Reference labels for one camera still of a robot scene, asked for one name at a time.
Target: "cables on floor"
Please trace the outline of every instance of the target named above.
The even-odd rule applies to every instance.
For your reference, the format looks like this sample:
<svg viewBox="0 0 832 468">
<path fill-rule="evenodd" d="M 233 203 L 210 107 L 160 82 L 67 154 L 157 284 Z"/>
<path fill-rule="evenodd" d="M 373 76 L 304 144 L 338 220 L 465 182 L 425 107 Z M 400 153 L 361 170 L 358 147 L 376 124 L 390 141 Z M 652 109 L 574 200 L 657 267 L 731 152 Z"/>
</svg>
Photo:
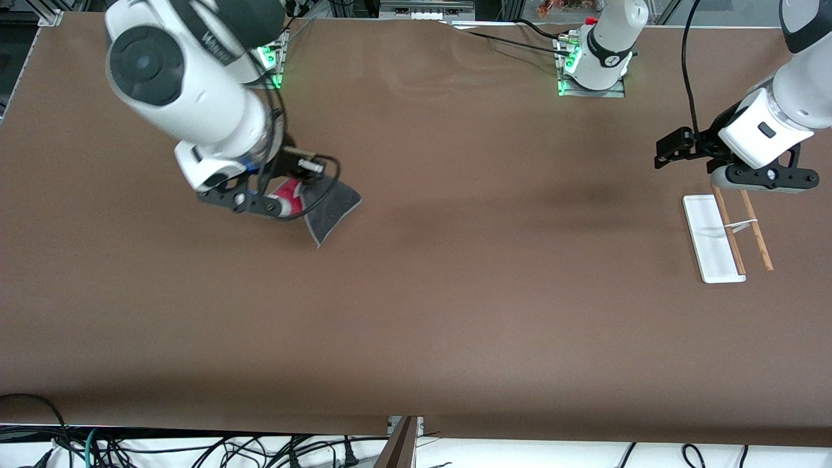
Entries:
<svg viewBox="0 0 832 468">
<path fill-rule="evenodd" d="M 87 441 L 84 442 L 84 464 L 87 466 L 87 468 L 92 468 L 90 452 L 92 451 L 92 441 L 95 440 L 96 431 L 98 431 L 98 428 L 95 428 L 92 431 L 90 431 L 89 435 L 87 435 Z"/>
<path fill-rule="evenodd" d="M 355 437 L 353 439 L 349 439 L 349 442 L 386 441 L 387 439 L 388 439 L 388 437 Z M 317 441 L 317 442 L 313 442 L 313 443 L 311 443 L 307 446 L 296 446 L 296 447 L 294 447 L 294 449 L 296 449 L 295 450 L 295 455 L 298 458 L 300 458 L 301 456 L 307 455 L 307 454 L 312 453 L 314 451 L 323 450 L 325 448 L 329 448 L 329 447 L 332 447 L 332 446 L 340 446 L 340 445 L 345 444 L 346 442 L 347 442 L 347 440 L 332 441 L 332 442 Z M 278 465 L 276 465 L 275 468 L 281 468 L 282 466 L 286 466 L 288 463 L 290 463 L 290 460 L 283 461 L 283 462 L 279 463 Z"/>
<path fill-rule="evenodd" d="M 349 441 L 349 436 L 344 436 L 344 468 L 353 468 L 358 463 L 359 459 L 353 452 L 353 445 Z"/>
<path fill-rule="evenodd" d="M 691 461 L 691 458 L 688 456 L 688 450 L 693 450 L 696 454 L 696 458 L 699 459 L 699 466 L 696 466 Z M 740 463 L 737 465 L 738 468 L 745 468 L 745 458 L 748 456 L 748 446 L 742 446 L 742 454 L 740 455 Z M 685 444 L 681 447 L 681 457 L 685 459 L 685 463 L 690 468 L 706 468 L 705 467 L 705 458 L 702 457 L 702 452 L 699 451 L 699 447 L 693 444 Z"/>
<path fill-rule="evenodd" d="M 72 440 L 69 438 L 69 432 L 67 431 L 67 422 L 64 421 L 63 415 L 61 412 L 57 410 L 57 407 L 52 404 L 46 397 L 35 395 L 34 393 L 7 393 L 6 395 L 0 395 L 0 402 L 8 401 L 8 400 L 34 400 L 42 403 L 45 406 L 49 407 L 49 410 L 52 411 L 52 414 L 57 419 L 58 425 L 61 427 L 61 433 L 63 435 L 63 441 L 69 446 L 72 443 Z M 74 464 L 74 456 L 69 457 L 69 467 L 72 468 Z"/>
<path fill-rule="evenodd" d="M 241 456 L 241 457 L 246 458 L 248 460 L 254 461 L 255 465 L 257 465 L 257 468 L 261 468 L 262 465 L 260 464 L 259 460 L 257 460 L 253 456 L 242 453 L 242 451 L 246 450 L 247 446 L 249 446 L 250 444 L 252 444 L 254 442 L 260 443 L 259 437 L 252 437 L 251 440 L 249 440 L 248 442 L 246 442 L 245 444 L 243 444 L 241 446 L 238 446 L 238 445 L 236 445 L 236 444 L 234 444 L 233 442 L 230 442 L 230 441 L 227 441 L 225 444 L 223 444 L 223 448 L 225 449 L 225 454 L 223 454 L 222 460 L 220 460 L 220 468 L 227 468 L 228 467 L 228 462 L 231 461 L 231 459 L 234 458 L 235 456 Z M 228 450 L 229 446 L 234 447 L 234 450 L 229 451 Z"/>
<path fill-rule="evenodd" d="M 627 447 L 626 451 L 624 452 L 624 458 L 622 458 L 622 462 L 618 464 L 618 468 L 624 468 L 626 466 L 626 463 L 630 460 L 630 455 L 632 454 L 632 451 L 635 448 L 636 442 L 631 442 L 630 445 Z"/>
<path fill-rule="evenodd" d="M 687 456 L 688 449 L 693 449 L 694 453 L 696 453 L 696 456 L 699 458 L 699 466 L 694 465 L 691 462 L 691 459 L 688 458 L 688 456 Z M 699 451 L 699 447 L 697 447 L 693 444 L 685 444 L 681 447 L 681 457 L 685 459 L 685 463 L 687 463 L 687 465 L 690 468 L 706 468 L 705 467 L 705 459 L 702 458 L 702 452 Z"/>
</svg>

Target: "brown table surface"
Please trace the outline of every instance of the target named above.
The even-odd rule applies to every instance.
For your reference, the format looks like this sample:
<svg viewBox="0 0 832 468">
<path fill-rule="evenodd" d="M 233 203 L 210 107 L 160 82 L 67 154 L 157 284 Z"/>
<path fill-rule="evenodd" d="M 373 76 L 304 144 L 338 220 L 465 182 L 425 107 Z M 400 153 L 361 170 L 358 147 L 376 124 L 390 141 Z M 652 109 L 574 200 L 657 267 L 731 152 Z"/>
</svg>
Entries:
<svg viewBox="0 0 832 468">
<path fill-rule="evenodd" d="M 754 194 L 776 271 L 743 232 L 748 281 L 703 284 L 681 197 L 705 163 L 652 168 L 690 121 L 680 38 L 646 30 L 627 98 L 586 99 L 437 22 L 314 22 L 290 131 L 364 196 L 316 251 L 197 202 L 107 86 L 102 16 L 67 14 L 0 128 L 0 391 L 86 424 L 832 445 L 832 184 Z M 702 126 L 788 57 L 776 30 L 692 32 Z M 832 177 L 830 146 L 803 165 Z"/>
</svg>

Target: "power cable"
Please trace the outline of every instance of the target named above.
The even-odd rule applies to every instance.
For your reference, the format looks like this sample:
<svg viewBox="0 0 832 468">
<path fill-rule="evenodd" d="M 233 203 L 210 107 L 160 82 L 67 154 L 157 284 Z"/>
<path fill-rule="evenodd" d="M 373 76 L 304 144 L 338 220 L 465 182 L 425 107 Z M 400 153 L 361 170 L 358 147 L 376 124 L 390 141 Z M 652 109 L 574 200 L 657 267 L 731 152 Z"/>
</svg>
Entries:
<svg viewBox="0 0 832 468">
<path fill-rule="evenodd" d="M 567 52 L 567 51 L 555 50 L 555 49 L 550 48 L 550 47 L 534 46 L 532 44 L 526 44 L 525 42 L 517 42 L 517 41 L 512 41 L 511 39 L 503 39 L 502 37 L 489 36 L 488 34 L 482 34 L 481 32 L 474 32 L 474 31 L 466 31 L 466 32 L 468 34 L 473 34 L 474 36 L 485 37 L 486 39 L 493 39 L 495 41 L 505 42 L 506 44 L 512 44 L 514 46 L 526 47 L 526 48 L 539 50 L 539 51 L 543 51 L 543 52 L 549 52 L 549 53 L 553 53 L 555 55 L 562 55 L 564 57 L 567 57 L 569 55 L 569 52 Z"/>
<path fill-rule="evenodd" d="M 691 89 L 691 79 L 687 73 L 687 37 L 691 32 L 691 24 L 693 17 L 696 14 L 696 9 L 702 0 L 694 0 L 691 6 L 691 12 L 687 15 L 687 22 L 685 23 L 685 31 L 681 36 L 681 77 L 685 82 L 685 93 L 687 94 L 688 107 L 691 109 L 691 122 L 693 124 L 693 135 L 697 142 L 700 143 L 702 150 L 710 157 L 717 157 L 713 151 L 706 145 L 702 144 L 702 135 L 699 133 L 699 121 L 696 118 L 696 104 L 694 103 L 693 90 Z"/>
<path fill-rule="evenodd" d="M 627 447 L 626 451 L 624 452 L 624 458 L 622 458 L 622 462 L 618 465 L 618 468 L 624 468 L 626 466 L 627 461 L 630 460 L 630 454 L 632 454 L 632 451 L 635 448 L 636 442 L 631 442 L 630 445 Z"/>
<path fill-rule="evenodd" d="M 386 441 L 387 439 L 388 439 L 388 437 L 355 437 L 354 439 L 350 439 L 349 441 L 350 442 Z M 310 444 L 309 446 L 297 447 L 297 451 L 295 452 L 295 455 L 298 456 L 298 457 L 301 457 L 301 456 L 304 456 L 306 454 L 312 453 L 314 451 L 319 451 L 321 449 L 331 447 L 331 446 L 339 446 L 339 445 L 342 445 L 344 443 L 345 443 L 345 441 L 333 441 L 333 442 L 323 443 L 320 446 L 317 446 L 318 444 L 320 444 L 320 442 L 315 442 L 314 444 Z M 289 462 L 290 462 L 289 460 L 283 461 L 282 463 L 278 464 L 275 468 L 281 468 L 282 466 L 285 466 Z"/>
<path fill-rule="evenodd" d="M 92 451 L 92 441 L 96 436 L 96 431 L 98 428 L 93 429 L 87 435 L 87 441 L 84 443 L 84 464 L 87 468 L 92 468 L 92 461 L 90 460 L 90 452 Z"/>
<path fill-rule="evenodd" d="M 740 455 L 740 463 L 737 468 L 745 468 L 745 458 L 748 456 L 748 446 L 742 446 L 742 454 Z"/>
<path fill-rule="evenodd" d="M 699 457 L 699 466 L 695 466 L 693 463 L 691 463 L 691 459 L 687 457 L 688 449 L 693 449 L 693 451 L 696 453 L 696 456 Z M 687 465 L 690 468 L 706 468 L 705 459 L 702 458 L 702 452 L 699 451 L 699 447 L 693 444 L 685 444 L 681 447 L 681 457 L 685 459 L 685 463 L 687 463 Z"/>
<path fill-rule="evenodd" d="M 34 393 L 7 393 L 6 395 L 0 395 L 0 401 L 3 400 L 11 400 L 14 398 L 18 399 L 28 399 L 28 400 L 35 400 L 39 401 L 42 404 L 49 406 L 49 409 L 52 411 L 52 414 L 57 419 L 58 425 L 61 426 L 61 432 L 63 434 L 63 440 L 69 446 L 71 444 L 71 439 L 69 438 L 69 433 L 67 432 L 67 423 L 63 420 L 63 415 L 61 412 L 57 410 L 57 407 L 52 404 L 46 397 L 36 395 Z M 69 455 L 69 468 L 74 466 L 75 457 L 72 454 Z"/>
<path fill-rule="evenodd" d="M 569 30 L 567 29 L 566 31 L 560 32 L 558 34 L 550 34 L 546 31 L 543 31 L 541 28 L 537 27 L 537 24 L 535 24 L 531 21 L 528 21 L 527 19 L 521 18 L 521 17 L 519 17 L 515 20 L 512 20 L 512 22 L 515 22 L 515 23 L 518 23 L 518 24 L 525 24 L 526 26 L 530 27 L 537 34 L 540 34 L 543 37 L 548 37 L 549 39 L 558 39 L 558 37 L 560 37 L 561 34 L 566 34 L 566 33 L 569 32 Z"/>
<path fill-rule="evenodd" d="M 247 445 L 251 444 L 252 442 L 254 442 L 256 440 L 257 440 L 257 437 L 252 437 L 250 441 L 246 442 L 242 446 L 237 446 L 237 445 L 235 445 L 233 443 L 229 443 L 229 442 L 226 442 L 225 444 L 223 444 L 223 448 L 225 448 L 225 454 L 222 456 L 222 460 L 220 461 L 220 468 L 227 468 L 228 462 L 231 461 L 231 459 L 234 458 L 235 456 L 241 456 L 241 457 L 246 458 L 248 460 L 254 461 L 254 463 L 257 465 L 257 468 L 261 468 L 260 462 L 256 458 L 254 458 L 253 456 L 247 455 L 245 453 L 242 453 L 242 451 L 245 449 L 245 447 Z M 233 451 L 229 451 L 228 446 L 232 446 L 235 449 Z"/>
</svg>

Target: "green cable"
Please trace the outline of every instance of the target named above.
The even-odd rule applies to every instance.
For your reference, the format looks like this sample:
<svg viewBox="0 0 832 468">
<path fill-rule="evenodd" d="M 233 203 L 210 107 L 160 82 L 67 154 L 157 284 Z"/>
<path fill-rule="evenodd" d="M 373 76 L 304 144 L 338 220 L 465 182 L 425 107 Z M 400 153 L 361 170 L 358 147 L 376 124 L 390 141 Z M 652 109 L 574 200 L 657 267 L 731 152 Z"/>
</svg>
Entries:
<svg viewBox="0 0 832 468">
<path fill-rule="evenodd" d="M 92 468 L 92 463 L 90 462 L 90 449 L 92 448 L 92 437 L 96 434 L 98 428 L 96 427 L 92 431 L 90 431 L 89 436 L 87 436 L 87 442 L 84 444 L 84 462 L 87 465 L 87 468 Z"/>
</svg>

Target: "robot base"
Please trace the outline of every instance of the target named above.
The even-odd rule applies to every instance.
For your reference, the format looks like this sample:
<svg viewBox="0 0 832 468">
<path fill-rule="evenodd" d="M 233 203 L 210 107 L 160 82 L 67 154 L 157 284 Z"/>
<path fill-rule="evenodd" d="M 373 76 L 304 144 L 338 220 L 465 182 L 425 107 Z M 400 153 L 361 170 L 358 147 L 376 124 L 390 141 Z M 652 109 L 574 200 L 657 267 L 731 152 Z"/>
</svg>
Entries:
<svg viewBox="0 0 832 468">
<path fill-rule="evenodd" d="M 553 39 L 552 46 L 558 51 L 573 52 L 576 46 L 577 30 L 561 35 L 561 39 Z M 557 68 L 557 95 L 558 96 L 579 96 L 579 97 L 624 97 L 624 78 L 618 78 L 616 84 L 611 88 L 602 91 L 586 89 L 577 84 L 575 78 L 566 73 L 569 57 L 555 55 L 555 66 Z"/>
</svg>

